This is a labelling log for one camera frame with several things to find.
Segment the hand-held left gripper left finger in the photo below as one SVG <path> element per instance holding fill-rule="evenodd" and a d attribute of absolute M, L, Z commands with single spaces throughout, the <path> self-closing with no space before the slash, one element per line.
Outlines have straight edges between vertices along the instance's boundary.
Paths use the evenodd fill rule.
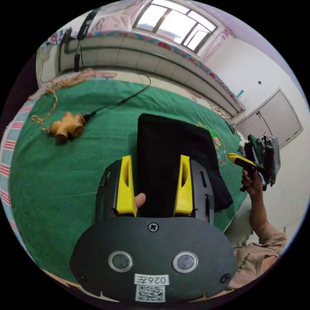
<path fill-rule="evenodd" d="M 116 212 L 119 216 L 136 217 L 137 215 L 133 186 L 132 158 L 130 155 L 124 156 L 121 159 Z"/>

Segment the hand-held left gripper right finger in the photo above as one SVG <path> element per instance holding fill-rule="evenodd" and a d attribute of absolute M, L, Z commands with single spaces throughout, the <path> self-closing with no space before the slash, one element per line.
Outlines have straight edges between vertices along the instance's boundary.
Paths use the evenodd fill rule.
<path fill-rule="evenodd" d="M 191 216 L 193 213 L 193 206 L 190 158 L 181 155 L 173 216 Z"/>

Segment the person's right hand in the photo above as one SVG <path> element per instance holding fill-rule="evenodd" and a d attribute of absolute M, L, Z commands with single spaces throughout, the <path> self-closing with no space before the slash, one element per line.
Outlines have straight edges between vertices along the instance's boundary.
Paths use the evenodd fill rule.
<path fill-rule="evenodd" d="M 246 187 L 251 198 L 258 198 L 263 195 L 263 183 L 256 170 L 252 170 L 252 176 L 250 176 L 249 172 L 243 169 L 242 184 Z"/>

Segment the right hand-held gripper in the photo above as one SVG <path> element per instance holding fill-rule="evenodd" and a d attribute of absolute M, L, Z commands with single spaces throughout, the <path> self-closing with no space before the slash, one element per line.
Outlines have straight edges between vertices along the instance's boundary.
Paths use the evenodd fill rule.
<path fill-rule="evenodd" d="M 252 170 L 256 170 L 261 177 L 263 191 L 266 191 L 267 186 L 272 187 L 281 167 L 279 139 L 267 134 L 256 138 L 250 134 L 240 145 L 239 151 L 241 155 L 227 154 L 232 163 L 245 169 L 250 176 Z"/>

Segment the person's left hand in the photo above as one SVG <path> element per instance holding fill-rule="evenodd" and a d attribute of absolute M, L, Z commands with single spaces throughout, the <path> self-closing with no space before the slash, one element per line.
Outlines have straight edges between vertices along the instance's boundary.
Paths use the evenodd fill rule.
<path fill-rule="evenodd" d="M 137 196 L 135 196 L 134 202 L 135 202 L 136 212 L 138 212 L 138 209 L 143 206 L 145 201 L 146 201 L 146 195 L 144 193 L 139 193 Z"/>

